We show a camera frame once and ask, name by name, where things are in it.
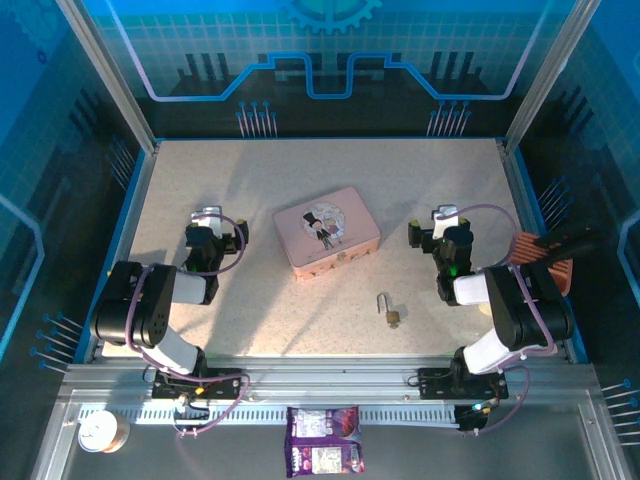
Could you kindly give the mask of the brass padlock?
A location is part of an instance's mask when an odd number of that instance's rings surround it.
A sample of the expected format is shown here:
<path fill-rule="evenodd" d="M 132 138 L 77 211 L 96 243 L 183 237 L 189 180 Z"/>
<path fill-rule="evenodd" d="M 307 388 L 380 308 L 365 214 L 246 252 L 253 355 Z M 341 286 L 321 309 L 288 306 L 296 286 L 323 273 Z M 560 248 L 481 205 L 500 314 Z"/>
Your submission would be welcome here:
<path fill-rule="evenodd" d="M 387 325 L 390 328 L 396 329 L 399 327 L 401 322 L 400 314 L 398 311 L 390 309 L 388 296 L 384 292 L 376 296 L 376 307 L 377 313 L 385 316 Z"/>

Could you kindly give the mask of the pink tin box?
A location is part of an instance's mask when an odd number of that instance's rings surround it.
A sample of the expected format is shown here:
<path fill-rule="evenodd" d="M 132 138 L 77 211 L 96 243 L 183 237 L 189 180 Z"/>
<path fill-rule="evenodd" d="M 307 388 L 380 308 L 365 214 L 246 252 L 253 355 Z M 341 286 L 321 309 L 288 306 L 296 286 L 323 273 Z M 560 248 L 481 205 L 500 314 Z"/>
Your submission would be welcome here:
<path fill-rule="evenodd" d="M 347 187 L 273 215 L 298 282 L 375 253 L 381 231 L 358 191 Z"/>

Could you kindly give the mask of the pink and cream knife block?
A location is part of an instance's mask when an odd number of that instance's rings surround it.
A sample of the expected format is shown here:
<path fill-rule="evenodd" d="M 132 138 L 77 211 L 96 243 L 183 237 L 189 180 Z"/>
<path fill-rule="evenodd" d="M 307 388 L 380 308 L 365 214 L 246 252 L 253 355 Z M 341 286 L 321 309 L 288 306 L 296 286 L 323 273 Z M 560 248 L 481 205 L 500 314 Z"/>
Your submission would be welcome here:
<path fill-rule="evenodd" d="M 498 308 L 512 309 L 518 315 L 530 316 L 533 321 L 515 275 L 518 272 L 541 318 L 547 323 L 558 323 L 565 317 L 562 303 L 571 289 L 573 260 L 547 265 L 543 261 L 543 249 L 534 245 L 537 238 L 539 236 L 532 233 L 518 233 L 507 263 L 484 271 L 488 302 L 495 313 Z"/>

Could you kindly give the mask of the purple snack bag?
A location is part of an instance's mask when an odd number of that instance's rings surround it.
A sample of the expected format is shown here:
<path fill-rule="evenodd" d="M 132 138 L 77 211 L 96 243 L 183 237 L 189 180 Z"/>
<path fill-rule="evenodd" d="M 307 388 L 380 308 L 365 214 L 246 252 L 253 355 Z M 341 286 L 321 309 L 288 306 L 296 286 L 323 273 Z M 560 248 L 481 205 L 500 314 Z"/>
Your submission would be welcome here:
<path fill-rule="evenodd" d="M 365 472 L 360 409 L 288 407 L 284 437 L 286 477 Z"/>

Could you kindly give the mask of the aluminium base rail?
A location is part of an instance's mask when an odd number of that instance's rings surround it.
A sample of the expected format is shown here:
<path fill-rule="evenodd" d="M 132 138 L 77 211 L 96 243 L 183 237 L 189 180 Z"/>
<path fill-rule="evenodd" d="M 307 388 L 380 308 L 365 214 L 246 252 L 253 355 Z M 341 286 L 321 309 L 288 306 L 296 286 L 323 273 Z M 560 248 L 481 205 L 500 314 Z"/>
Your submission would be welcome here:
<path fill-rule="evenodd" d="M 247 393 L 261 405 L 271 404 L 401 404 L 419 402 L 407 379 L 423 367 L 447 369 L 443 356 L 217 356 L 209 363 L 238 368 L 250 376 Z M 594 368 L 561 357 L 530 358 L 530 404 L 579 403 L 600 396 Z M 135 358 L 100 358 L 93 364 L 68 367 L 58 397 L 76 402 L 142 401 L 150 382 L 142 378 L 145 364 Z"/>

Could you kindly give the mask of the aluminium frame post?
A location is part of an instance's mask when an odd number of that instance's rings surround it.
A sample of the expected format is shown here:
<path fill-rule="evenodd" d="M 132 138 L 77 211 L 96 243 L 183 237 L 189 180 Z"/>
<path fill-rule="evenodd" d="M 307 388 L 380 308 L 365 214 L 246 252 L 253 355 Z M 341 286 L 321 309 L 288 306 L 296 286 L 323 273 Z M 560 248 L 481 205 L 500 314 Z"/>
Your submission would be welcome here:
<path fill-rule="evenodd" d="M 155 136 L 82 1 L 55 2 L 142 150 L 154 154 Z"/>
<path fill-rule="evenodd" d="M 565 69 L 601 1 L 575 0 L 504 137 L 506 153 L 515 153 L 559 75 Z"/>

